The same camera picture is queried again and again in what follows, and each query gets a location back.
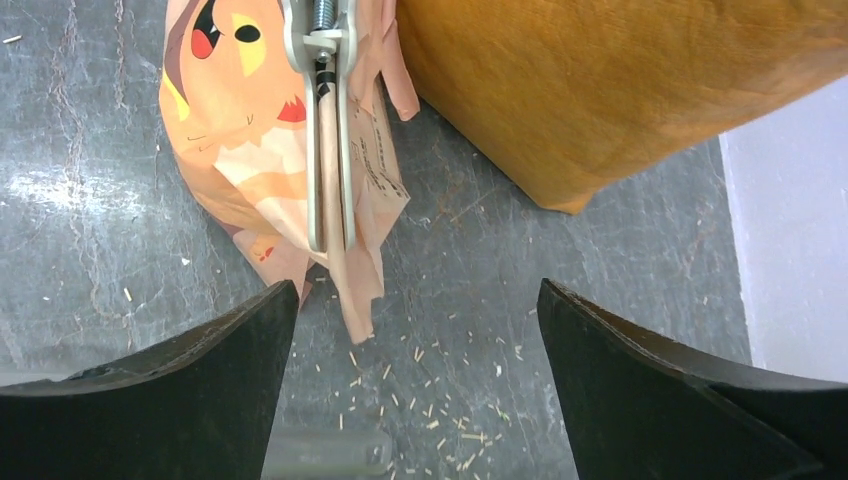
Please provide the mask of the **grey bag sealing clip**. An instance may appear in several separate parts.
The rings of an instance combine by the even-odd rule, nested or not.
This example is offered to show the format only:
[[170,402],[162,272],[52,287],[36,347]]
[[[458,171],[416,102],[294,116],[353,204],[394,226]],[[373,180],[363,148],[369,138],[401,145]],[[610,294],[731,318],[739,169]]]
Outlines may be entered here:
[[357,61],[357,2],[283,0],[283,38],[303,78],[308,242],[326,253],[356,242],[349,79]]

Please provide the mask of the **clear plastic litter scoop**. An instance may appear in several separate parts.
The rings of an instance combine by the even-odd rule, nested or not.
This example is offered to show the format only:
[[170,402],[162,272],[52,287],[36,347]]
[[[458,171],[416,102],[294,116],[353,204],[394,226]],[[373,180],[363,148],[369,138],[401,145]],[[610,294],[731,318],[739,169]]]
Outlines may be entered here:
[[285,427],[271,434],[262,477],[378,476],[392,455],[392,439],[383,431]]

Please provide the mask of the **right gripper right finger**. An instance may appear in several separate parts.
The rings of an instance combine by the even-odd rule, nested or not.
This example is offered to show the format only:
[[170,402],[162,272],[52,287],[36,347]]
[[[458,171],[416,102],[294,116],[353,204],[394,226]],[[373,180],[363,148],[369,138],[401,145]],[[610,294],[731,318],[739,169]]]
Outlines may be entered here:
[[583,479],[843,479],[847,387],[702,352],[551,280],[538,323]]

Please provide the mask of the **pink cat litter bag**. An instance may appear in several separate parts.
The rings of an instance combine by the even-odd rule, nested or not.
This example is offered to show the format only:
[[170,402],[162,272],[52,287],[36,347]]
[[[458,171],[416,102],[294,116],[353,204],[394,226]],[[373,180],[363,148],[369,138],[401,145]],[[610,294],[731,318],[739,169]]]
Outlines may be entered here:
[[402,120],[420,103],[406,68],[392,1],[351,10],[357,58],[341,99],[350,110],[354,245],[339,228],[324,251],[308,240],[305,79],[285,52],[280,1],[171,1],[159,102],[181,176],[267,284],[325,267],[351,340],[374,331],[371,304],[384,293],[381,246],[409,196],[386,109]]

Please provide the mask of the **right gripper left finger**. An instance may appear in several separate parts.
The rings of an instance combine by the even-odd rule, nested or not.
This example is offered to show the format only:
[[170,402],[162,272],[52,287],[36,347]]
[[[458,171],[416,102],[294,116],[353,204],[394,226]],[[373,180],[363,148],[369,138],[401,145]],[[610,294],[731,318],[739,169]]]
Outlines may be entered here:
[[5,479],[257,479],[299,308],[277,283],[170,339],[1,390]]

